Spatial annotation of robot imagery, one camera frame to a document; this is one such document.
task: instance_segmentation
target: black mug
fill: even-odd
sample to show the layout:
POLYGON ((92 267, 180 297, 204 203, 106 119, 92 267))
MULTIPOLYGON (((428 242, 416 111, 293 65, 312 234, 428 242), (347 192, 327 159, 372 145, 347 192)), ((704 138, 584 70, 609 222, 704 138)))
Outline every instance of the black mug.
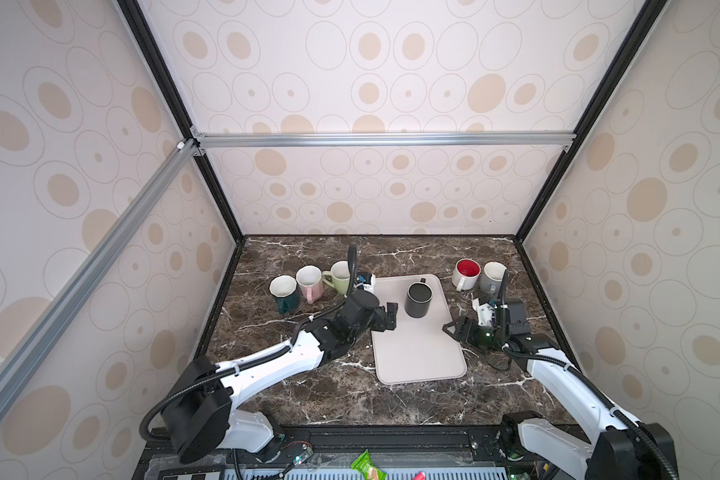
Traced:
POLYGON ((432 289, 426 282, 427 279, 422 278, 408 288, 408 296, 405 297, 405 312, 411 318, 422 318, 429 312, 432 289))

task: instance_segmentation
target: wallpaper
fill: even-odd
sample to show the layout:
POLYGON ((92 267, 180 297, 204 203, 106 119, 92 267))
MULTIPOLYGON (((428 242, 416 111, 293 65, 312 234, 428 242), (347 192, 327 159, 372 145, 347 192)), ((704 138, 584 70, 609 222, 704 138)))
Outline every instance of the wallpaper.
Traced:
POLYGON ((132 477, 232 255, 212 202, 190 160, 0 422, 0 478, 132 477))
POLYGON ((141 0, 211 133, 569 130, 642 4, 141 0))
POLYGON ((0 364, 174 149, 102 0, 0 2, 0 364))
POLYGON ((245 234, 514 234, 561 145, 212 148, 245 234))
POLYGON ((675 3, 525 245, 580 364, 720 480, 720 0, 675 3))

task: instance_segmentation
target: gray mug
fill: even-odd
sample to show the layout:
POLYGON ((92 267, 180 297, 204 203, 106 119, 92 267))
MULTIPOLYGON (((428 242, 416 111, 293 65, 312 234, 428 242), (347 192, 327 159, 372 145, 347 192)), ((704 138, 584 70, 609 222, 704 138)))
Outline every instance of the gray mug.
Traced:
POLYGON ((501 288, 501 279, 504 278, 504 271, 507 267, 499 262, 488 262, 483 266, 480 275, 480 290, 491 298, 496 298, 501 288))
POLYGON ((427 279, 412 284, 405 297, 405 312, 411 318, 422 318, 429 312, 429 303, 432 302, 432 289, 427 285, 427 279))

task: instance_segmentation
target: mug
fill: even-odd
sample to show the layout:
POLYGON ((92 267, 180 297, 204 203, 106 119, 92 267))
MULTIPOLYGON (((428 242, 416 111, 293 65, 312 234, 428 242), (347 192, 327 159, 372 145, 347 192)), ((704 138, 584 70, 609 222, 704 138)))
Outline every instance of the mug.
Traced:
POLYGON ((307 303, 314 303, 322 296, 322 272, 316 266, 307 265, 298 269, 296 282, 307 303))
POLYGON ((405 312, 411 318, 422 318, 429 312, 429 303, 432 301, 432 289, 427 285, 427 279, 412 284, 405 297, 405 312))
POLYGON ((330 271, 322 273, 322 281, 342 295, 349 288, 349 264, 346 260, 336 262, 330 271))
POLYGON ((457 292, 471 290, 474 284, 478 282, 479 276, 480 265, 469 258, 462 258, 456 262, 454 273, 451 275, 451 282, 456 287, 457 292))
POLYGON ((296 279, 290 275, 280 275, 269 282, 269 293, 275 297, 277 312, 285 315, 298 308, 298 289, 296 279))
POLYGON ((504 278, 506 266, 499 262, 488 262, 483 267, 483 275, 480 277, 480 290, 492 297, 496 297, 501 287, 501 279, 504 278))

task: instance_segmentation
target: tray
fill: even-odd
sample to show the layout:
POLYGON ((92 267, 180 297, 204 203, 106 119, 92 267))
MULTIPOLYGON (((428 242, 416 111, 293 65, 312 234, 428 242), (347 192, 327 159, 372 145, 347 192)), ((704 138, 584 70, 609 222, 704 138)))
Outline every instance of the tray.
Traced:
POLYGON ((467 373, 461 346, 443 332, 443 325, 452 319, 439 278, 432 274, 376 278, 374 294, 382 306, 399 305, 397 328, 372 332, 376 377, 381 383, 457 379, 467 373), (421 278, 432 288, 432 303, 425 316, 415 319, 405 313, 405 297, 408 287, 421 278))

